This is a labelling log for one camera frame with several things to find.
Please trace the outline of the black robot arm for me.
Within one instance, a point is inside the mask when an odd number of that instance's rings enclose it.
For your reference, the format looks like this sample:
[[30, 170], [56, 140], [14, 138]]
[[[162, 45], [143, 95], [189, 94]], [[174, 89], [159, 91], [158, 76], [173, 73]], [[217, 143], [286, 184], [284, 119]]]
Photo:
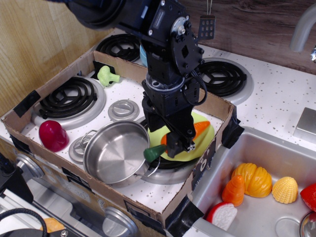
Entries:
[[170, 157], [195, 148], [194, 106], [203, 103], [204, 82], [197, 74], [203, 49], [191, 30], [186, 9], [176, 0], [67, 0], [65, 5], [85, 27], [119, 28], [135, 35], [147, 57], [142, 106], [149, 129], [167, 126]]

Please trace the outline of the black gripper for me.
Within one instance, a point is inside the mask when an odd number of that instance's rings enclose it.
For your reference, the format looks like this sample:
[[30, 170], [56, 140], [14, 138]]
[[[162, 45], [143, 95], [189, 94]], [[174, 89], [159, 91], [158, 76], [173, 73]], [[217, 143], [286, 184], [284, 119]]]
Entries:
[[200, 85], [195, 79], [179, 78], [173, 85], [159, 83], [151, 76], [142, 81], [142, 106], [151, 132], [166, 126], [167, 154], [170, 158], [196, 149], [193, 107], [199, 100]]

